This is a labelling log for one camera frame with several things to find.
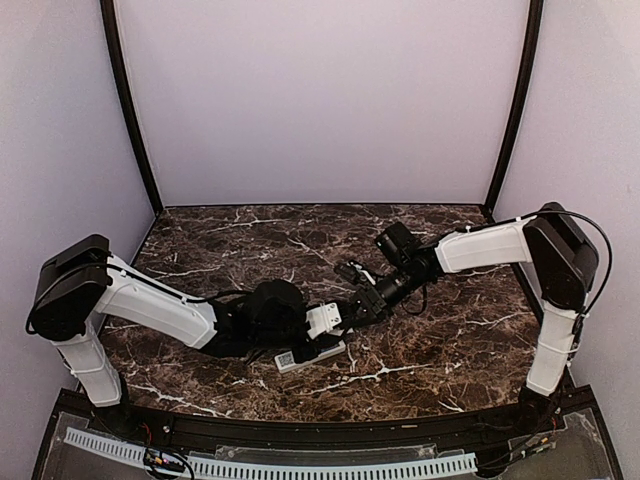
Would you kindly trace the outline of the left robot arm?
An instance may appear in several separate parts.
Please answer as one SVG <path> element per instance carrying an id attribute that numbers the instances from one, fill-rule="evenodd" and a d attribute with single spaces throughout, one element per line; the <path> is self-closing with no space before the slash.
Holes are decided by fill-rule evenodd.
<path id="1" fill-rule="evenodd" d="M 337 303 L 309 307 L 290 282 L 189 296 L 131 268 L 106 237 L 90 235 L 43 264 L 26 330 L 58 349 L 120 436 L 134 435 L 141 415 L 124 400 L 125 383 L 90 325 L 93 314 L 134 322 L 215 358 L 279 349 L 282 372 L 344 352 L 348 330 Z"/>

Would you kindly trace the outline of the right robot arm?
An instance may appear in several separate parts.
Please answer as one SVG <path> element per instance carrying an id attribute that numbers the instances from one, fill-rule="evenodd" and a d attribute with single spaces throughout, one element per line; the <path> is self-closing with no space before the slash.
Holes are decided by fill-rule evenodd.
<path id="1" fill-rule="evenodd" d="M 446 276 L 532 267 L 542 322 L 523 386 L 531 396 L 511 410 L 510 424 L 521 434 L 534 432 L 547 420 L 544 398 L 559 387 L 579 348 L 584 322 L 610 280 L 613 248 L 604 229 L 550 202 L 519 217 L 453 230 L 429 243 L 396 222 L 374 243 L 392 270 L 354 292 L 346 308 L 353 328 L 383 321 L 415 291 L 425 291 Z"/>

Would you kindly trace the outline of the white remote control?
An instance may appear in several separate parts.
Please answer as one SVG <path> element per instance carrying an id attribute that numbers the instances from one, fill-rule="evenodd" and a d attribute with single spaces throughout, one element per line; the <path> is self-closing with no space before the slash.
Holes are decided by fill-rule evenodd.
<path id="1" fill-rule="evenodd" d="M 281 374 L 303 369 L 322 360 L 339 355 L 346 350 L 344 341 L 330 347 L 302 352 L 287 351 L 274 357 L 275 365 Z"/>

